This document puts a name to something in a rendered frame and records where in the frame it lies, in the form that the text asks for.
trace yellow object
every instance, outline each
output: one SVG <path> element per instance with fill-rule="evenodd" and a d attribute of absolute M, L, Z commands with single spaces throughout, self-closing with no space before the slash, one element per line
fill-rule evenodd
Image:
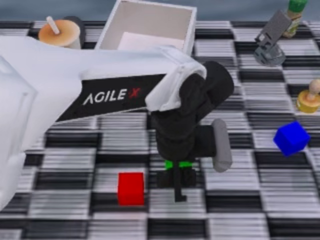
<path fill-rule="evenodd" d="M 300 92 L 296 100 L 296 107 L 306 114 L 313 114 L 320 106 L 320 95 L 316 95 L 313 100 L 307 99 L 309 90 Z"/>

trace logo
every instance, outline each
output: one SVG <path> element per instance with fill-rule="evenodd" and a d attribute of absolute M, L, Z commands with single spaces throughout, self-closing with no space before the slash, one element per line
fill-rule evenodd
<path fill-rule="evenodd" d="M 123 88 L 120 90 L 100 91 L 96 94 L 90 93 L 82 105 L 121 101 L 125 99 L 126 95 L 128 95 L 129 99 L 137 98 L 140 89 L 140 87 L 136 87 L 128 91 L 128 89 Z"/>

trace black round object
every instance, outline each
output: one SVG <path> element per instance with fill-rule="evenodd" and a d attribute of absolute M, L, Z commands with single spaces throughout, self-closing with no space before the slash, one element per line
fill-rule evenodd
<path fill-rule="evenodd" d="M 77 16 L 66 16 L 64 18 L 64 20 L 69 20 L 74 22 L 75 24 L 77 24 L 80 28 L 80 45 L 81 48 L 83 48 L 84 44 L 85 44 L 85 40 L 86 40 L 86 28 L 85 28 L 85 24 L 84 22 L 78 18 Z"/>

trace bottle label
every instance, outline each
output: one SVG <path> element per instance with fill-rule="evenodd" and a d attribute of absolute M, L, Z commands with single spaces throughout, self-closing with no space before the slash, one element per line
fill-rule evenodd
<path fill-rule="evenodd" d="M 287 32 L 293 34 L 297 31 L 297 28 L 299 26 L 299 23 L 301 21 L 302 16 L 296 18 L 295 20 L 292 21 L 291 25 L 289 26 Z"/>

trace checkered tablecloth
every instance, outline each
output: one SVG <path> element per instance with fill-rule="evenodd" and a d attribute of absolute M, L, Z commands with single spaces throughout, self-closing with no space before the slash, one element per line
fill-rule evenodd
<path fill-rule="evenodd" d="M 0 22 L 0 35 L 36 37 L 44 22 Z M 104 22 L 86 22 L 93 49 Z M 298 93 L 320 78 L 320 22 L 303 22 L 294 39 L 279 41 L 280 67 L 255 62 L 254 37 L 265 22 L 198 22 L 194 57 L 223 64 L 234 94 L 210 113 L 226 121 L 233 167 L 195 164 L 198 184 L 174 203 L 157 189 L 164 168 L 145 111 L 54 125 L 32 149 L 18 191 L 0 212 L 0 240 L 320 240 L 320 115 L 297 111 Z M 311 140 L 283 157 L 273 136 L 298 120 Z M 146 203 L 120 207 L 119 172 L 144 172 Z"/>

